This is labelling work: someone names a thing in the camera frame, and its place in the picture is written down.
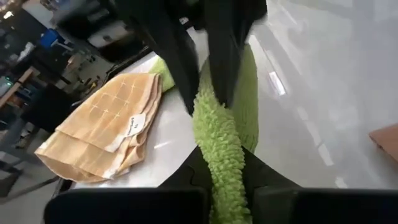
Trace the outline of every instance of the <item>beige towel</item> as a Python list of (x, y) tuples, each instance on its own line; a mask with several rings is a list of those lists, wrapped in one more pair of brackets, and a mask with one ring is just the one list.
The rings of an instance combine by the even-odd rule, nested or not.
[[(113, 122), (118, 123), (122, 128), (102, 122), (101, 117), (98, 116), (98, 113), (93, 113), (93, 108), (90, 106), (98, 105), (98, 108), (102, 110), (111, 111), (111, 107), (115, 104), (104, 103), (102, 97), (107, 94), (112, 95), (110, 94), (112, 91), (113, 93), (118, 92), (116, 86), (122, 87), (121, 82), (133, 83), (133, 80), (138, 80), (142, 85), (137, 87), (137, 91), (133, 88), (131, 90), (133, 94), (125, 92), (116, 95), (125, 101), (135, 102), (136, 106), (132, 107), (128, 103), (124, 106), (127, 109), (118, 108), (122, 118), (114, 118)], [(137, 98), (135, 92), (141, 95), (141, 98)], [(35, 153), (46, 166), (64, 179), (77, 182), (97, 182), (121, 175), (131, 165), (144, 159), (147, 133), (157, 111), (160, 96), (161, 81), (158, 75), (130, 74), (115, 77), (77, 108)], [(136, 134), (126, 137), (125, 133), (131, 127), (130, 118), (136, 113), (145, 115), (143, 128)], [(95, 128), (90, 129), (86, 126), (89, 123), (95, 125)], [(105, 145), (114, 141), (109, 138), (101, 139), (93, 133), (99, 135), (107, 133), (113, 135), (114, 138), (120, 138), (120, 136), (122, 138), (118, 140), (120, 141), (119, 146), (115, 150), (109, 151), (105, 150), (109, 149)], [(101, 139), (101, 144), (97, 144), (95, 139)]]
[(155, 74), (121, 74), (87, 99), (57, 131), (108, 152), (125, 138), (130, 117), (141, 114), (154, 87)]

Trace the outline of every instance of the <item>clothing tag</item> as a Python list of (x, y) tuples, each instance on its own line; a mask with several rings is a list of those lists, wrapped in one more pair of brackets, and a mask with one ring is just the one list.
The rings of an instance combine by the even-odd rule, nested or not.
[(126, 131), (126, 137), (132, 136), (142, 131), (145, 125), (145, 118), (145, 113), (131, 116), (129, 119), (129, 126), (127, 127)]

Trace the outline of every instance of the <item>floor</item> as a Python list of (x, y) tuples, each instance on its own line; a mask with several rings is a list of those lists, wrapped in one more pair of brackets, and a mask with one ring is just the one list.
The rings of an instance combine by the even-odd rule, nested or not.
[[(398, 2), (267, 3), (252, 31), (264, 74), (256, 156), (305, 187), (397, 189), (398, 163), (368, 133), (398, 121)], [(28, 182), (37, 173), (27, 170)], [(1, 223), (40, 223), (52, 187), (0, 205)]]

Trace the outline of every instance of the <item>green fuzzy cloth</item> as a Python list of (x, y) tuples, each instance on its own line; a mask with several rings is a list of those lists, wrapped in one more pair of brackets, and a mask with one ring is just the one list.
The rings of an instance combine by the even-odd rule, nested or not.
[[(159, 60), (150, 72), (162, 74), (163, 91), (173, 87), (174, 82), (163, 60)], [(257, 70), (250, 46), (246, 45), (243, 50), (231, 109), (220, 105), (215, 97), (208, 60), (200, 73), (194, 101), (193, 132), (213, 180), (211, 222), (249, 223), (241, 146), (254, 152), (258, 142)]]

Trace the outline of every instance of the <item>white table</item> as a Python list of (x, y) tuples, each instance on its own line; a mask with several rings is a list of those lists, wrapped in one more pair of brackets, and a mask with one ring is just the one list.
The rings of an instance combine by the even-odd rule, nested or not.
[[(352, 20), (325, 11), (338, 8), (300, 2), (268, 1), (267, 22), (257, 22), (248, 38), (258, 77), (255, 155), (304, 187), (396, 189), (398, 166), (368, 137), (398, 122), (394, 23), (364, 20), (361, 7), (373, 7), (370, 1), (355, 1)], [(201, 65), (206, 35), (190, 32)], [(148, 71), (153, 56), (124, 72)], [(145, 161), (117, 180), (76, 187), (158, 186), (195, 146), (191, 117), (172, 90), (152, 124)]]

